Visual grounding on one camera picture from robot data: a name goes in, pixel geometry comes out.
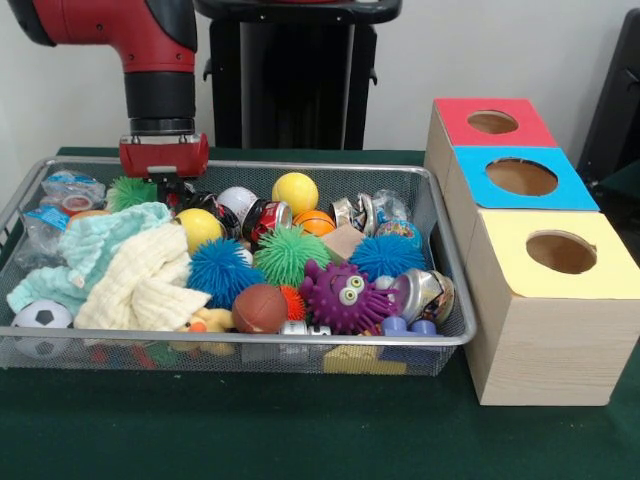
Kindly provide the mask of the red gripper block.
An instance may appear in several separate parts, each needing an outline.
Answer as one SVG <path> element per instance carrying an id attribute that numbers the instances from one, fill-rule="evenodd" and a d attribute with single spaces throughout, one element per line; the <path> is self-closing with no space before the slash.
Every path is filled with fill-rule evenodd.
<path id="1" fill-rule="evenodd" d="M 181 178 L 201 176 L 207 169 L 209 142 L 204 133 L 164 136 L 123 136 L 119 158 L 129 177 L 150 178 L 170 173 Z M 188 203 L 194 196 L 193 185 L 179 178 L 174 185 L 177 203 Z M 171 203 L 172 184 L 167 179 L 156 181 L 157 201 Z"/>

